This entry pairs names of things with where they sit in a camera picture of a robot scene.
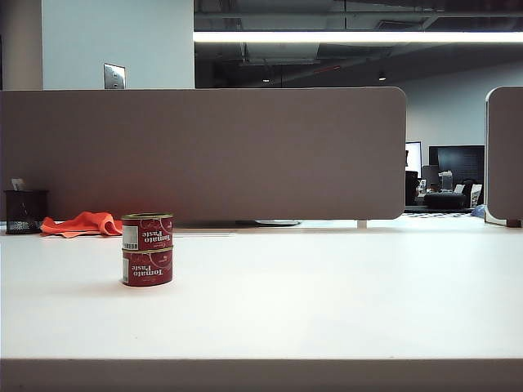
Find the electrical outlet plate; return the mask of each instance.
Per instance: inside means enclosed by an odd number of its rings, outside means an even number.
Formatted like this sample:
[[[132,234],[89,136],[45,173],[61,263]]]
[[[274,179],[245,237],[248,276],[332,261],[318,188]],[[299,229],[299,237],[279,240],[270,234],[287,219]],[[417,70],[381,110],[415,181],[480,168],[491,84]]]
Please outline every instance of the electrical outlet plate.
[[[123,90],[125,88],[125,67],[104,64],[105,89]]]

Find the ceiling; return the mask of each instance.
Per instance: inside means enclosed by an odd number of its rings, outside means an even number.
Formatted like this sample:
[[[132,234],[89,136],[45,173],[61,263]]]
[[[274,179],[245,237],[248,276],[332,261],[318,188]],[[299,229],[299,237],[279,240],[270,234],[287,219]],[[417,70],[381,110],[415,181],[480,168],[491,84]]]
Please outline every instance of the ceiling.
[[[523,0],[194,0],[195,31],[345,29],[523,31]],[[197,87],[372,86],[379,72],[393,84],[523,60],[523,48],[198,42],[194,55]]]

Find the black monitor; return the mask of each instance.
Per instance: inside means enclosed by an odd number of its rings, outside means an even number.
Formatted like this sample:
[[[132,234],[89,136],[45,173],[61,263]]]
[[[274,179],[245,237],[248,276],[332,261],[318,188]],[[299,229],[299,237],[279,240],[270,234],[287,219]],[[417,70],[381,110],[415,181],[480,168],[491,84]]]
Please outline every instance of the black monitor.
[[[430,146],[429,164],[438,165],[440,172],[450,170],[454,184],[464,180],[484,183],[485,147],[483,145],[442,145]]]

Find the black mesh pencil holder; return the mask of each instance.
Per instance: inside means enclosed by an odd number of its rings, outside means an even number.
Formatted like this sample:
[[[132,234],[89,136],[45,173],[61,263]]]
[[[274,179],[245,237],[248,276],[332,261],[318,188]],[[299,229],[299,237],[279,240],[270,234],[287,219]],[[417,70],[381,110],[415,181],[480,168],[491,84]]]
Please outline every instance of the black mesh pencil holder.
[[[40,233],[47,216],[46,190],[5,190],[7,234]]]

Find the tomato paste can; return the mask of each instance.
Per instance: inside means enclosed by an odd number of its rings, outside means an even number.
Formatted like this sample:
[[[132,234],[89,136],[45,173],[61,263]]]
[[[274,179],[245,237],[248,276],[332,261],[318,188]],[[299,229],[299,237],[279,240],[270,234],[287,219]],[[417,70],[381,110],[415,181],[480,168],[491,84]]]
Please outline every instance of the tomato paste can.
[[[152,251],[172,246],[172,214],[147,213],[122,216],[123,249]]]
[[[123,252],[123,284],[155,286],[172,281],[172,247]]]

